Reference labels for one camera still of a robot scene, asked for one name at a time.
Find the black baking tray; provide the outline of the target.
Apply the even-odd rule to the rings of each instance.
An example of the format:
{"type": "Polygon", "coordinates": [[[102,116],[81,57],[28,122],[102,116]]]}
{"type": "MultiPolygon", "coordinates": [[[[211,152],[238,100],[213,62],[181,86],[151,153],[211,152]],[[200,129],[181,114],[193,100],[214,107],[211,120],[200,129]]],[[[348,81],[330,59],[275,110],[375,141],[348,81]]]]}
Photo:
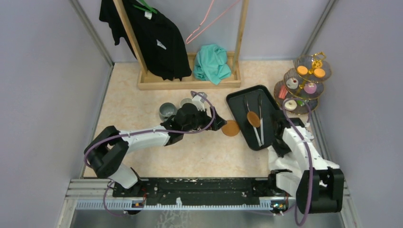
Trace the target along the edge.
{"type": "Polygon", "coordinates": [[[259,151],[271,146],[276,141],[271,117],[279,110],[279,106],[267,87],[264,85],[255,85],[230,93],[226,96],[226,103],[250,149],[259,151]],[[251,111],[254,111],[256,114],[262,111],[264,134],[264,144],[262,146],[258,145],[254,129],[247,120],[248,110],[245,100],[248,101],[251,111]]]}

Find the wooden coaster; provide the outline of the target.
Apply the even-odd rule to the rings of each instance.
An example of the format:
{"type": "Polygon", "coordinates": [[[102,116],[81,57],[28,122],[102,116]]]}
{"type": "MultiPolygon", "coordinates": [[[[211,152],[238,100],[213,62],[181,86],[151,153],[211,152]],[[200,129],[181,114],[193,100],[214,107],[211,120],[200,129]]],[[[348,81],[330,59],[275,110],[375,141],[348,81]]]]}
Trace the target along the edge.
{"type": "Polygon", "coordinates": [[[259,116],[253,111],[249,111],[247,113],[247,120],[250,123],[250,125],[255,128],[259,128],[261,126],[259,116]]]}
{"type": "Polygon", "coordinates": [[[234,120],[228,120],[221,130],[222,133],[228,137],[234,137],[240,132],[240,128],[234,120]]]}

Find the metal tongs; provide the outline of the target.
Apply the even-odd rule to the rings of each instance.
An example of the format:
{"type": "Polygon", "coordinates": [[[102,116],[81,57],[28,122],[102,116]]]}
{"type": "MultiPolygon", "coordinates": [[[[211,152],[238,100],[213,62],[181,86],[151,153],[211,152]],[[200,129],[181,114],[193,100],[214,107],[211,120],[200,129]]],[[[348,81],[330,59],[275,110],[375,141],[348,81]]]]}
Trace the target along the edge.
{"type": "Polygon", "coordinates": [[[244,105],[247,111],[247,120],[248,123],[252,126],[253,131],[255,133],[255,137],[258,143],[258,146],[261,147],[263,145],[260,134],[258,133],[258,128],[261,126],[259,116],[250,109],[247,96],[243,97],[244,105]]]}

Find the grey-blue ceramic mug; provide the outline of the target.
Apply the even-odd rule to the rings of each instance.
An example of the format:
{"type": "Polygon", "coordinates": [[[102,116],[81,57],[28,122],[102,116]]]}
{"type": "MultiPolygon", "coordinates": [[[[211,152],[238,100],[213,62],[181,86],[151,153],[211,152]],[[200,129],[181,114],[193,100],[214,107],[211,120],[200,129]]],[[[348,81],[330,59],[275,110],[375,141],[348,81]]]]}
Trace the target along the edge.
{"type": "Polygon", "coordinates": [[[159,108],[159,117],[164,122],[169,117],[176,115],[177,108],[172,103],[163,103],[159,108]]]}

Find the teal cloth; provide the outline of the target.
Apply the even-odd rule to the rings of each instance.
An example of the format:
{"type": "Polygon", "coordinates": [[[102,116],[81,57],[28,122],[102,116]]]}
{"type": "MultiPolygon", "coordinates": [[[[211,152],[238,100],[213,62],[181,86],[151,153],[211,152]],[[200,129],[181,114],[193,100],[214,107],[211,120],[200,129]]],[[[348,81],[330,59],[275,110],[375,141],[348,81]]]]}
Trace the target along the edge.
{"type": "Polygon", "coordinates": [[[227,50],[216,44],[201,46],[194,60],[193,76],[200,81],[218,85],[231,76],[227,50]]]}

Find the white towel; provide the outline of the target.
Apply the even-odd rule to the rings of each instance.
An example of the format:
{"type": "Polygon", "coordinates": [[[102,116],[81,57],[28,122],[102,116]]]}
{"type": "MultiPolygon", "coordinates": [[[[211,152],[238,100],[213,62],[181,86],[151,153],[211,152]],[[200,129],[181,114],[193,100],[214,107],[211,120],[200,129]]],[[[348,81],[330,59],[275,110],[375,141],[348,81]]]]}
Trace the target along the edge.
{"type": "Polygon", "coordinates": [[[297,148],[295,152],[287,153],[283,158],[278,157],[273,146],[268,147],[269,171],[287,170],[301,178],[306,170],[310,170],[309,158],[306,149],[297,148]]]}

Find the orange biscuit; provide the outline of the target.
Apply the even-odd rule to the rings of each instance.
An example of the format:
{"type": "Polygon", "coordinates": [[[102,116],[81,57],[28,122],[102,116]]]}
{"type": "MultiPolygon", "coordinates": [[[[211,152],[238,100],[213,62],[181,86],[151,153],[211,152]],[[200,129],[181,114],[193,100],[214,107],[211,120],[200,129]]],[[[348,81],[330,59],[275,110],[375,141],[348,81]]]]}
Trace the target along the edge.
{"type": "Polygon", "coordinates": [[[304,76],[308,73],[308,69],[305,66],[298,66],[296,71],[299,75],[304,76]]]}

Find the red cake slice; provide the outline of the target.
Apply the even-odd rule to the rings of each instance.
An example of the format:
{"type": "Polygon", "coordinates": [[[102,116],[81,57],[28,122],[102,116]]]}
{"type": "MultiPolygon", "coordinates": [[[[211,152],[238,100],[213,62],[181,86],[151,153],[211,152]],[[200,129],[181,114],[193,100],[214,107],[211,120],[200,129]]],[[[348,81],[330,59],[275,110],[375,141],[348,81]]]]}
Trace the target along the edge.
{"type": "Polygon", "coordinates": [[[280,87],[280,91],[279,91],[278,97],[279,97],[280,99],[285,99],[286,96],[287,96],[287,94],[288,94],[288,90],[286,89],[286,86],[285,86],[285,85],[282,85],[282,86],[280,87]]]}

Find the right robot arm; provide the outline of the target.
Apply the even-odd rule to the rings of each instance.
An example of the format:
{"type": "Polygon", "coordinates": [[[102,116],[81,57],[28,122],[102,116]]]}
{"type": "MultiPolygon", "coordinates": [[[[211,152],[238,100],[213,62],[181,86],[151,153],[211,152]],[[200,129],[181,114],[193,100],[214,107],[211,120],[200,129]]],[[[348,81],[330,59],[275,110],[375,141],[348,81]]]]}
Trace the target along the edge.
{"type": "Polygon", "coordinates": [[[299,118],[272,120],[274,139],[269,147],[268,191],[286,192],[296,199],[303,214],[340,212],[344,174],[340,166],[324,159],[299,118]]]}

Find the green hanger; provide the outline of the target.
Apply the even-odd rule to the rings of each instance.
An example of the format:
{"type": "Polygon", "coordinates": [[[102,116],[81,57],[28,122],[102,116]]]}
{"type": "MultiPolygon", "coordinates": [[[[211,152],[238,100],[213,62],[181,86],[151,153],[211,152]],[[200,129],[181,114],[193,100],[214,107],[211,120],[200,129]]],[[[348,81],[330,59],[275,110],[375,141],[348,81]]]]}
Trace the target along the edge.
{"type": "Polygon", "coordinates": [[[138,0],[139,3],[136,4],[132,4],[133,7],[142,10],[144,12],[148,12],[148,13],[154,13],[157,14],[157,10],[155,10],[154,8],[152,8],[151,6],[149,6],[145,0],[138,0]]]}

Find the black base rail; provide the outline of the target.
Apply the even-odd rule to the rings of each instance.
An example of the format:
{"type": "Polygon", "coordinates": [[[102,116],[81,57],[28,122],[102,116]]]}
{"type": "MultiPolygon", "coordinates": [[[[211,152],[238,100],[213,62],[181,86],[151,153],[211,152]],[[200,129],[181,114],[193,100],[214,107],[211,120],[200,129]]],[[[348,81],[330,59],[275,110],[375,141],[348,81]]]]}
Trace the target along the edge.
{"type": "Polygon", "coordinates": [[[125,189],[115,183],[113,197],[140,198],[145,206],[287,210],[292,197],[268,178],[147,178],[125,189]]]}

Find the white glazed donut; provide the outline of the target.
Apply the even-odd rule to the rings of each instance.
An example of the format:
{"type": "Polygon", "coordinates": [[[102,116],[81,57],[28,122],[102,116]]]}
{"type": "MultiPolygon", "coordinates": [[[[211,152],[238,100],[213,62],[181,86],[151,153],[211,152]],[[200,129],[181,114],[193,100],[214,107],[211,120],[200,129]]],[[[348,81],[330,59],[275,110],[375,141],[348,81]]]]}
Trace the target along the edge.
{"type": "Polygon", "coordinates": [[[283,108],[289,112],[294,111],[297,108],[298,104],[295,100],[288,99],[283,102],[283,108]]]}

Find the orange macaron on stand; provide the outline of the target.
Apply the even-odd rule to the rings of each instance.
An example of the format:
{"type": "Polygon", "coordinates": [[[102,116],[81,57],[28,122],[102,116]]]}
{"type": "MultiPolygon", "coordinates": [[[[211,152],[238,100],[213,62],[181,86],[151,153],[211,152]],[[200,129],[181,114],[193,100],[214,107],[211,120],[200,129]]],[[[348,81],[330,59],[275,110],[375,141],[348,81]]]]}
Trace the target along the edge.
{"type": "Polygon", "coordinates": [[[313,71],[313,74],[317,78],[324,78],[326,76],[325,70],[323,70],[321,68],[315,68],[313,71]]]}

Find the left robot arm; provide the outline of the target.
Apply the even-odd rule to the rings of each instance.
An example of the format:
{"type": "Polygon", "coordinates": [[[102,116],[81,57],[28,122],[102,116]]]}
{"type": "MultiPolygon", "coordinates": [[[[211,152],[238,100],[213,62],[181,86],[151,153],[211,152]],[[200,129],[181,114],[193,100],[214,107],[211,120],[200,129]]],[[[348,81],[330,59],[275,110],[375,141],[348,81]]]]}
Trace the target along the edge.
{"type": "Polygon", "coordinates": [[[140,177],[123,164],[124,157],[136,150],[164,147],[175,144],[185,134],[196,134],[205,130],[217,131],[227,122],[215,107],[210,107],[211,116],[187,103],[176,114],[158,126],[136,131],[120,131],[115,126],[106,127],[85,149],[85,164],[101,179],[110,179],[120,184],[130,196],[142,192],[140,177]]]}

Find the pink cupcake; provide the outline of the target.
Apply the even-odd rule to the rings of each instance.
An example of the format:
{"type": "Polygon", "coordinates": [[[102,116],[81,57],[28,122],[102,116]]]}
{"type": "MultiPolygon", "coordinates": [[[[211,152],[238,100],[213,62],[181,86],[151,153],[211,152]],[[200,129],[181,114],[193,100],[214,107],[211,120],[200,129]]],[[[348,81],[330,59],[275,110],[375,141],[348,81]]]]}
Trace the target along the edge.
{"type": "Polygon", "coordinates": [[[307,94],[314,94],[314,93],[317,91],[317,84],[316,84],[316,83],[312,83],[312,82],[306,83],[306,84],[304,85],[304,91],[305,91],[307,94]]]}

